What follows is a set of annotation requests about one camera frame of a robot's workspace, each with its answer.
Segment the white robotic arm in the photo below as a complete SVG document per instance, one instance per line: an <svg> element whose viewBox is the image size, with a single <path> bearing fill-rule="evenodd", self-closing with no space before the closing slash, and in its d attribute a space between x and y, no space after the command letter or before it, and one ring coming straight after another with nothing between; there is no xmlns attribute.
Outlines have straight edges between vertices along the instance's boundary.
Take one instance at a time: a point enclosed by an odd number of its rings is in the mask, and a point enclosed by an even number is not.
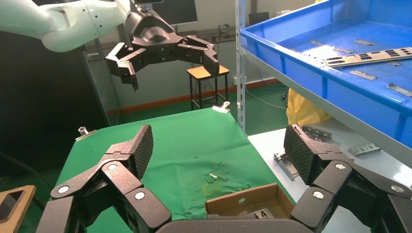
<svg viewBox="0 0 412 233"><path fill-rule="evenodd" d="M37 6L31 0L2 0L0 31L40 39L55 52L75 49L124 23L129 0L80 0Z"/></svg>

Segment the wrinkled green cloth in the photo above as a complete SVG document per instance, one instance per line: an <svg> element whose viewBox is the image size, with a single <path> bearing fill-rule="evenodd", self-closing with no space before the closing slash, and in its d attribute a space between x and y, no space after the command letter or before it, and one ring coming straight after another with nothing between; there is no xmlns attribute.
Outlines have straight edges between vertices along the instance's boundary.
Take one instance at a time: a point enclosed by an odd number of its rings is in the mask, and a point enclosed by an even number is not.
<svg viewBox="0 0 412 233"><path fill-rule="evenodd" d="M76 142L57 184L97 164L111 144L130 140L142 124L153 130L153 155L142 179L173 220L206 218L205 201L279 183L230 114L202 109L98 130ZM89 233L130 232L113 208Z"/></svg>

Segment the white shelf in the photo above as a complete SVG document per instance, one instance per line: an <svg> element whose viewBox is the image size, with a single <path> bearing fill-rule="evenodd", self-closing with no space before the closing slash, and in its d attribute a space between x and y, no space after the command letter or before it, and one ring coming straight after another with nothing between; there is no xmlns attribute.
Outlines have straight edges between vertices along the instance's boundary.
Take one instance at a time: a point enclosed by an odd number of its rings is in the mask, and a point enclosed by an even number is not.
<svg viewBox="0 0 412 233"><path fill-rule="evenodd" d="M364 137L353 132L335 119L312 124L312 126L332 133L332 142L355 163L377 174L395 180L407 187L412 185L412 169L402 164L384 151L352 156L348 149L359 144L369 143ZM287 192L297 202L308 188L298 176L291 181L289 177L274 161L273 155L283 151L285 130L276 130L249 136L248 139L256 148L263 160L285 187ZM324 233L369 233L370 229L364 226L350 211L338 207L326 225Z"/></svg>
<svg viewBox="0 0 412 233"><path fill-rule="evenodd" d="M246 60L254 63L260 69L264 70L273 77L276 77L280 82L293 89L301 96L307 98L309 101L331 114L339 122L343 123L353 131L361 134L363 137L367 138L369 141L382 148L397 160L401 161L409 167L412 167L412 149L387 136L386 134L376 130L365 122L352 116L351 114L345 112L339 107L328 102L326 99L312 93L311 91L302 87L270 65L266 64L264 61L260 60L250 52L243 50L243 54L245 54Z"/></svg>

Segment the cardboard box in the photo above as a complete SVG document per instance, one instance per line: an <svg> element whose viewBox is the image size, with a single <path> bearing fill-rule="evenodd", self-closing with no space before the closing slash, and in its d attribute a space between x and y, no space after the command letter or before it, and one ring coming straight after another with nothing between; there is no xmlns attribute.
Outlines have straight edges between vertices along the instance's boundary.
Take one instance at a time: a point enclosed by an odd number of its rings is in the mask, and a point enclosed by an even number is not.
<svg viewBox="0 0 412 233"><path fill-rule="evenodd" d="M206 213L243 216L267 208L275 218L289 218L294 204L277 184L268 184L206 201Z"/></svg>

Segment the blue plastic bin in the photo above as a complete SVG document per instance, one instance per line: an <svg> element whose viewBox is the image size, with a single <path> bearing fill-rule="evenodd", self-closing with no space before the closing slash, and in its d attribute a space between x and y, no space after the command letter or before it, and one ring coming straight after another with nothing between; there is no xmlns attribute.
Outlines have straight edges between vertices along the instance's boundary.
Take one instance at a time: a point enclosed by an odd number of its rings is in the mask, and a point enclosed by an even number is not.
<svg viewBox="0 0 412 233"><path fill-rule="evenodd" d="M412 91L412 59L327 67L323 58L412 47L412 0L326 0L241 31L244 49L301 86L375 129L412 148L412 98L387 88L394 83ZM375 43L364 45L361 39ZM319 46L311 43L317 41ZM350 74L359 70L375 80Z"/></svg>

